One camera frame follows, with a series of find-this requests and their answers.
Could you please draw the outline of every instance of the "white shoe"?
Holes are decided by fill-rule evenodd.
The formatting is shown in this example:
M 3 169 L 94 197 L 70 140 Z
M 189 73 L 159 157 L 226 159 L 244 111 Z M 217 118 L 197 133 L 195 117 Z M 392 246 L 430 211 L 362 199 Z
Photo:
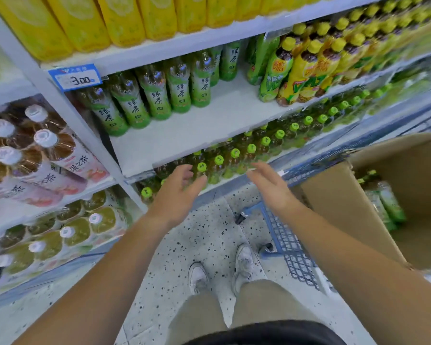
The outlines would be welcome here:
M 190 293 L 197 295 L 204 290 L 210 291 L 209 277 L 201 263 L 193 263 L 188 271 L 188 280 L 190 282 Z
M 233 294 L 237 297 L 241 286 L 252 280 L 254 272 L 254 257 L 247 243 L 243 243 L 236 251 L 235 273 L 232 279 Z

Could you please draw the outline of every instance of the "beige pants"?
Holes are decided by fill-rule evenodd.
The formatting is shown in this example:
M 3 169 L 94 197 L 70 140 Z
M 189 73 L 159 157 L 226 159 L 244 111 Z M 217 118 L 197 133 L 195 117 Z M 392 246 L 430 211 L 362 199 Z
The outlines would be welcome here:
M 230 328 L 279 320 L 321 322 L 275 282 L 258 280 L 241 287 Z M 210 292 L 193 295 L 182 305 L 169 325 L 166 345 L 182 345 L 203 335 L 227 329 L 217 297 Z

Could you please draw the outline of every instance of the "cardboard box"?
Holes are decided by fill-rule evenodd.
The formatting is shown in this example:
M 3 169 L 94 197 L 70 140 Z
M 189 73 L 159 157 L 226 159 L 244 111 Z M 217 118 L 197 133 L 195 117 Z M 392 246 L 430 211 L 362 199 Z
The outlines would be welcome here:
M 376 169 L 407 222 L 391 234 L 352 173 Z M 306 180 L 311 207 L 331 224 L 404 266 L 431 272 L 431 133 L 370 145 Z

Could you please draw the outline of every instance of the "white bottle cap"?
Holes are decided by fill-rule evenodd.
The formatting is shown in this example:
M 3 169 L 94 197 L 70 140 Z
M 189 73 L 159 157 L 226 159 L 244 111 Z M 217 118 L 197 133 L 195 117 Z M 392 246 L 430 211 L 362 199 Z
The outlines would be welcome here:
M 26 116 L 34 122 L 43 122 L 48 117 L 48 111 L 40 105 L 33 104 L 26 109 Z
M 99 224 L 102 221 L 102 214 L 93 213 L 90 215 L 91 224 Z
M 35 241 L 29 244 L 29 251 L 32 253 L 41 252 L 46 247 L 46 242 L 43 241 Z
M 70 238 L 75 235 L 75 229 L 72 226 L 64 226 L 59 232 L 59 235 L 63 238 Z
M 10 121 L 0 119 L 0 137 L 9 137 L 14 133 L 15 128 Z
M 14 165 L 19 162 L 22 157 L 23 153 L 21 150 L 17 150 L 11 146 L 0 147 L 0 162 L 7 166 Z
M 44 148 L 55 146 L 58 142 L 57 135 L 48 130 L 39 130 L 35 132 L 34 141 Z
M 12 254 L 2 254 L 0 255 L 0 268 L 5 268 L 10 266 L 14 260 L 14 255 Z

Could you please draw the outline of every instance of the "price tag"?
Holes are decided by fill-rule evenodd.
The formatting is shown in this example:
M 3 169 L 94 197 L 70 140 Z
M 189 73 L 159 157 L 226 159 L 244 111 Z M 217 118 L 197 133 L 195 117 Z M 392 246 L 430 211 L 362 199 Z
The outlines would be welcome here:
M 102 78 L 94 64 L 51 69 L 48 70 L 48 73 L 63 92 L 96 86 L 102 83 Z

